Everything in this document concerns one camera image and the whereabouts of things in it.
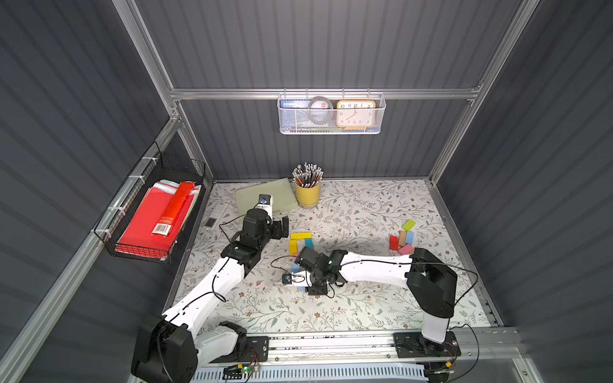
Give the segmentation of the yellow block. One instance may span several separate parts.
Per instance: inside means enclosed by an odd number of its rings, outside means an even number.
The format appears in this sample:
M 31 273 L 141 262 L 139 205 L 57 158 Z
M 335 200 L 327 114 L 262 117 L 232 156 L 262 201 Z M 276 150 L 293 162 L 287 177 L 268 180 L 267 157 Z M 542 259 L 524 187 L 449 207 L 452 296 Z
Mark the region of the yellow block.
M 290 255 L 296 256 L 299 253 L 298 249 L 298 241 L 295 239 L 291 239 L 289 242 L 289 252 Z
M 295 232 L 295 233 L 291 233 L 290 238 L 291 238 L 291 240 L 311 239 L 312 238 L 312 234 L 310 232 Z

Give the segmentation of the red block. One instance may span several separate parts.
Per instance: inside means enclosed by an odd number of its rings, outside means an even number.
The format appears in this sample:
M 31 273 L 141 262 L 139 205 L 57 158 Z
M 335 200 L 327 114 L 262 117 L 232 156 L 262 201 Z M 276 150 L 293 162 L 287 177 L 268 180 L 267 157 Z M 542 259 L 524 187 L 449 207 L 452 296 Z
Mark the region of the red block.
M 399 249 L 399 240 L 397 236 L 390 236 L 390 249 L 397 252 Z

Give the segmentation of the lime green block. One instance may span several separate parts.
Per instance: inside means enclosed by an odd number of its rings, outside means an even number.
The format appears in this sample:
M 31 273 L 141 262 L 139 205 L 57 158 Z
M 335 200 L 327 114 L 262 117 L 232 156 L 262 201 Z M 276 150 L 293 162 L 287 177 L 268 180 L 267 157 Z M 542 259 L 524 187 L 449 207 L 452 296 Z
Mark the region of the lime green block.
M 403 231 L 412 231 L 415 227 L 416 222 L 414 220 L 407 220 L 405 224 L 402 226 Z

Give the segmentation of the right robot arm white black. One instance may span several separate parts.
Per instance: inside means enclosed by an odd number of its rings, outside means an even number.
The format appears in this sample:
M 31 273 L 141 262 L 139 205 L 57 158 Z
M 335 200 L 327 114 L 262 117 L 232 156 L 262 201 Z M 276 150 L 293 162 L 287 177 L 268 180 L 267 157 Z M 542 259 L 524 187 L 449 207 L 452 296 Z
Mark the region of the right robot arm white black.
M 304 277 L 298 281 L 313 295 L 326 295 L 337 283 L 377 282 L 407 289 L 423 312 L 421 338 L 431 344 L 446 342 L 454 315 L 458 274 L 434 254 L 417 248 L 409 255 L 383 257 L 336 250 L 330 255 L 305 247 L 295 263 Z

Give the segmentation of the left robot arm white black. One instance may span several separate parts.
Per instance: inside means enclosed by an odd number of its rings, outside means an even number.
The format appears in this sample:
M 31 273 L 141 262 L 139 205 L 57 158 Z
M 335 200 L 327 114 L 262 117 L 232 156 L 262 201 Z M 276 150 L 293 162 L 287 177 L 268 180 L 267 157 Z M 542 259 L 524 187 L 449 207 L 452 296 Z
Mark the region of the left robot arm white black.
M 266 245 L 288 236 L 287 216 L 273 220 L 271 209 L 263 205 L 248 210 L 241 231 L 231 238 L 211 271 L 162 315 L 144 318 L 132 356 L 132 376 L 146 382 L 189 382 L 203 365 L 230 354 L 241 355 L 243 327 L 222 322 L 213 330 L 201 329 L 259 263 Z

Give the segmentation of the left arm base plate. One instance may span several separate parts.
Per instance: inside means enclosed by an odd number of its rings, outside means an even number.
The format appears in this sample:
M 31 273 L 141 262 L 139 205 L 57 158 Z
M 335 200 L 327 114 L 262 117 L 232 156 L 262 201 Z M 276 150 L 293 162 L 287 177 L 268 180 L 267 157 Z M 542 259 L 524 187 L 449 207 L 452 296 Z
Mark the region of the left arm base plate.
M 247 336 L 240 338 L 235 349 L 226 356 L 218 357 L 212 363 L 247 363 L 268 360 L 270 338 L 268 336 Z

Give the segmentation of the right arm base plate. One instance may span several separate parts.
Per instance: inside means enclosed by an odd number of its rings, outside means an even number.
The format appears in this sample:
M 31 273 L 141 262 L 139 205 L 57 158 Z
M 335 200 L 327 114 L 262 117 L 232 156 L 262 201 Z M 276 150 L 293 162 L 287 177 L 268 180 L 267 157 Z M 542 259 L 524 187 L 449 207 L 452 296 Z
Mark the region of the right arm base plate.
M 393 333 L 394 347 L 399 358 L 449 357 L 453 360 L 462 355 L 456 335 L 445 333 L 443 343 L 427 340 L 421 332 Z

